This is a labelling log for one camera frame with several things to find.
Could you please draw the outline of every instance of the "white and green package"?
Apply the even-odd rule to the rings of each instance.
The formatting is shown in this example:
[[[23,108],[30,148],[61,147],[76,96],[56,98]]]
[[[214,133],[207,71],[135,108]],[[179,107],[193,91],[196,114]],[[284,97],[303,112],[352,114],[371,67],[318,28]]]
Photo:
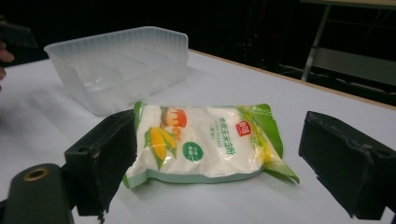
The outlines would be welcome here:
[[[263,170],[297,175],[282,161],[283,145],[269,105],[134,105],[137,157],[124,184],[149,178],[219,183]]]

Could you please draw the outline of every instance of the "black object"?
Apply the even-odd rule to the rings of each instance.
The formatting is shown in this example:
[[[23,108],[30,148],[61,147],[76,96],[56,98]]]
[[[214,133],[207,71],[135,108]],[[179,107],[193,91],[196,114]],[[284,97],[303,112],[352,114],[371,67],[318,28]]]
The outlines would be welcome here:
[[[64,155],[62,168],[40,164],[13,178],[8,199],[0,203],[1,224],[74,223],[75,206],[80,216],[99,216],[103,222],[135,160],[134,111],[108,116]]]
[[[396,152],[389,147],[308,111],[299,155],[351,217],[379,220],[386,206],[396,213]]]

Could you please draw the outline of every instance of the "table leg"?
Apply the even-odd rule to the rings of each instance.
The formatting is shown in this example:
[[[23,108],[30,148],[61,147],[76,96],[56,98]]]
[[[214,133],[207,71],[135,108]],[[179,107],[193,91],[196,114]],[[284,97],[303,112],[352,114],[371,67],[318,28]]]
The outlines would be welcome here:
[[[314,44],[311,47],[311,50],[309,51],[309,56],[308,59],[306,60],[306,64],[305,64],[305,69],[304,69],[304,73],[303,76],[301,78],[301,81],[306,81],[308,79],[308,75],[311,72],[311,67],[312,64],[315,60],[315,55],[317,53],[317,49],[318,49],[318,45],[319,45],[319,41],[321,38],[321,35],[323,33],[324,30],[324,26],[326,25],[326,20],[329,17],[329,12],[330,12],[330,8],[332,6],[331,5],[326,5],[326,8],[324,10],[318,31],[317,31],[317,35],[315,36],[315,40],[314,40]]]

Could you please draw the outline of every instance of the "translucent plastic box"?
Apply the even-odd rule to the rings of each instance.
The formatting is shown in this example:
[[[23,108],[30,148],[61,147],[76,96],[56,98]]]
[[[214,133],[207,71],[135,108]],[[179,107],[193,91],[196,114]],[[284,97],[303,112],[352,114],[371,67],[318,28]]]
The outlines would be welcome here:
[[[67,91],[107,116],[186,76],[188,37],[158,27],[93,35],[44,47]]]

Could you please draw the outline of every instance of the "red logo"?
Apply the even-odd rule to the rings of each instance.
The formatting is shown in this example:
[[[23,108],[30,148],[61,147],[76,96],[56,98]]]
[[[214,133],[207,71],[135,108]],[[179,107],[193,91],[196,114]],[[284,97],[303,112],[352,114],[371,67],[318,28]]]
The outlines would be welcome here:
[[[245,120],[237,123],[235,127],[241,137],[251,133],[250,124]]]

